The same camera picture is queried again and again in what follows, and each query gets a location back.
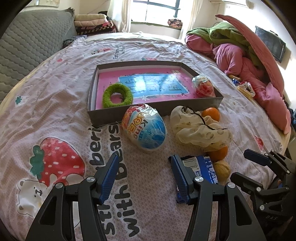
air conditioner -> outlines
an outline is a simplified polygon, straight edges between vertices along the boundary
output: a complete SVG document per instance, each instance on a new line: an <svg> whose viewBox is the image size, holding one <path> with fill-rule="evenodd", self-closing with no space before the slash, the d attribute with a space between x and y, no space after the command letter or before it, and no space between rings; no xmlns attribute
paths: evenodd
<svg viewBox="0 0 296 241"><path fill-rule="evenodd" d="M253 3L249 0L210 0L211 3L228 3L228 4L235 4L243 7L252 8Z"/></svg>

blue snack wrapper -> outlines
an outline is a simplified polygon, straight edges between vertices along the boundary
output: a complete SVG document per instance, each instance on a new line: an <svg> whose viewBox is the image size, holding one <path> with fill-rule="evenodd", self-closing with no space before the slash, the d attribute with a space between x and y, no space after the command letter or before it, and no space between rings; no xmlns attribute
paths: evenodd
<svg viewBox="0 0 296 241"><path fill-rule="evenodd" d="M240 85L240 82L238 82L236 79L232 79L232 82L235 84L235 86Z"/></svg>
<svg viewBox="0 0 296 241"><path fill-rule="evenodd" d="M208 156L193 156L183 160L184 166L190 167L196 176L201 176L212 184L218 184L218 179L213 168L212 161ZM177 203L185 203L181 198L179 189L177 186Z"/></svg>

pink pillow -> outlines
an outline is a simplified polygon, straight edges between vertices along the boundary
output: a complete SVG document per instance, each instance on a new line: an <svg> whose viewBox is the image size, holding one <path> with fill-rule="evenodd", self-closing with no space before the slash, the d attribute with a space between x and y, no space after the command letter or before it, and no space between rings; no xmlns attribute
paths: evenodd
<svg viewBox="0 0 296 241"><path fill-rule="evenodd" d="M261 60L262 64L266 68L266 71L270 77L270 81L273 86L279 91L280 96L283 97L284 92L284 79L281 75L278 65L271 54L270 50L262 42L262 40L245 24L241 21L231 17L221 14L217 14L216 17L221 18L229 23L231 23L241 34L246 38L246 40L251 44L256 55Z"/></svg>
<svg viewBox="0 0 296 241"><path fill-rule="evenodd" d="M191 50L214 59L213 45L195 34L186 35L185 43Z"/></svg>
<svg viewBox="0 0 296 241"><path fill-rule="evenodd" d="M287 110L285 102L272 83L265 85L257 79L260 74L252 61L243 57L242 71L239 76L244 81L251 83L256 93L254 99L266 111L270 120L286 135L290 131L290 112Z"/></svg>
<svg viewBox="0 0 296 241"><path fill-rule="evenodd" d="M215 61L226 75L238 76L242 70L242 57L245 52L233 44L221 44L213 49Z"/></svg>

orange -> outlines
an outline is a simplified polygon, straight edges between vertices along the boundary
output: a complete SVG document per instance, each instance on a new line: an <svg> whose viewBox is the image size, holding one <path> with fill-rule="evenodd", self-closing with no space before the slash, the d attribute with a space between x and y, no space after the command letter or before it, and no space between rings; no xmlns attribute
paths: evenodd
<svg viewBox="0 0 296 241"><path fill-rule="evenodd" d="M214 163L216 161L221 161L223 160L228 153L228 147L225 146L220 150L217 151L208 151L207 154L209 155L211 161Z"/></svg>
<svg viewBox="0 0 296 241"><path fill-rule="evenodd" d="M202 112L202 117L206 117L207 115L212 117L212 119L215 121L220 120L220 112L214 107L207 108Z"/></svg>

yellow fruit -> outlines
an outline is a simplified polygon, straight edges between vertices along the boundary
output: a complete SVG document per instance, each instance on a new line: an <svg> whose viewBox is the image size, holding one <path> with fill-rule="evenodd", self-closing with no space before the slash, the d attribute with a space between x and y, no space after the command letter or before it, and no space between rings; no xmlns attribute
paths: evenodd
<svg viewBox="0 0 296 241"><path fill-rule="evenodd" d="M208 151L207 154L209 155L211 161L214 163L216 161L221 161L223 160L228 153L228 147L225 146L220 150L217 151Z"/></svg>
<svg viewBox="0 0 296 241"><path fill-rule="evenodd" d="M226 161L217 161L213 164L213 168L215 170L216 176L220 183L227 181L230 176L231 169L229 164Z"/></svg>
<svg viewBox="0 0 296 241"><path fill-rule="evenodd" d="M207 115L209 115L215 121L220 120L220 112L214 107L207 108L202 112L202 117L206 117Z"/></svg>

